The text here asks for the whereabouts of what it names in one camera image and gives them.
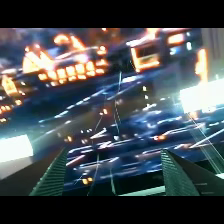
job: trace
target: city night image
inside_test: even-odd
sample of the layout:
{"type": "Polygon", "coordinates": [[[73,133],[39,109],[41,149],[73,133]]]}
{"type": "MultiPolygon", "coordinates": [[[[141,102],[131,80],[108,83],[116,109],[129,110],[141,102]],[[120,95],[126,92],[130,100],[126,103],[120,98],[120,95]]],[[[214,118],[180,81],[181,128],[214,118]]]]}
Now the city night image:
{"type": "Polygon", "coordinates": [[[0,28],[1,196],[223,196],[223,28],[0,28]]]}

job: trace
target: glass surface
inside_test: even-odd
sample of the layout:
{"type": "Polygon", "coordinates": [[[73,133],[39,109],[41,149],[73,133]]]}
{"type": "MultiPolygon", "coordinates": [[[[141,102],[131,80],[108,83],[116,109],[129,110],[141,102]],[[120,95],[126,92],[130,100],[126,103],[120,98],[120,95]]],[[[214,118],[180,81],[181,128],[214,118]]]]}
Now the glass surface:
{"type": "Polygon", "coordinates": [[[30,63],[40,67],[24,74],[23,63],[2,65],[1,79],[9,81],[0,90],[0,139],[27,135],[33,163],[66,149],[63,195],[123,195],[162,187],[163,149],[214,174],[224,172],[223,68],[205,71],[209,59],[204,59],[201,29],[161,28],[151,47],[148,29],[42,28],[25,29],[26,35],[20,29],[25,28],[16,28],[15,35],[21,33],[16,41],[35,54],[38,59],[30,63]],[[184,39],[168,44],[178,32],[184,39]],[[72,33],[85,47],[57,46],[52,38],[60,33],[72,33]],[[32,46],[39,47],[29,48],[27,36],[35,36],[32,46]],[[40,51],[51,59],[43,61],[40,51]],[[154,59],[158,66],[142,66],[154,59]]]}

